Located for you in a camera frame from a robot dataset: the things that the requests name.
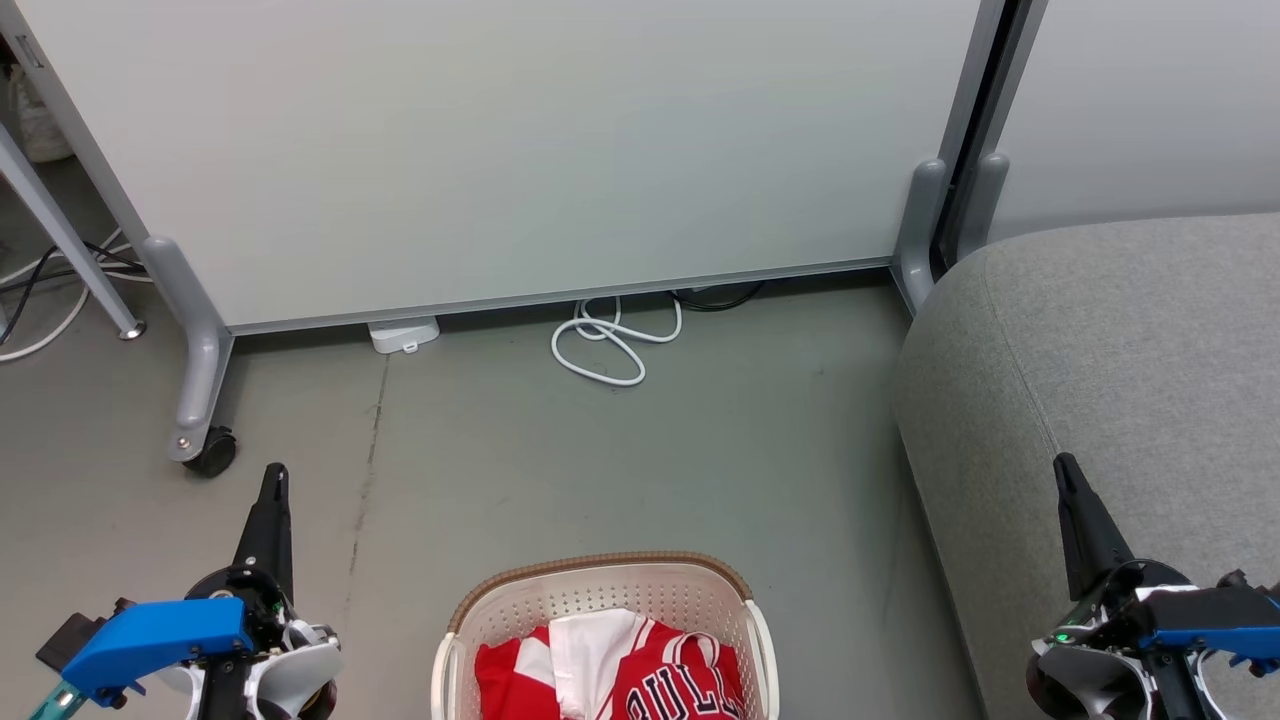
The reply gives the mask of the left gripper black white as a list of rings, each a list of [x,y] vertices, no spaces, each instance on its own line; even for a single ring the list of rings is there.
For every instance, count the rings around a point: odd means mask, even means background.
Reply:
[[[192,719],[328,719],[343,669],[333,629],[294,610],[289,473],[265,466],[233,564],[205,577],[188,600],[241,600],[248,641],[186,662]]]

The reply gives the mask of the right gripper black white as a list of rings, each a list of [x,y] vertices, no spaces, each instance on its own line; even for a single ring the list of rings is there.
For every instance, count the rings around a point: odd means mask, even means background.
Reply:
[[[1053,719],[1225,719],[1204,665],[1225,657],[1256,678],[1277,671],[1277,587],[1240,570],[1198,587],[1134,560],[1073,454],[1053,460],[1073,611],[1033,642],[1028,692]]]

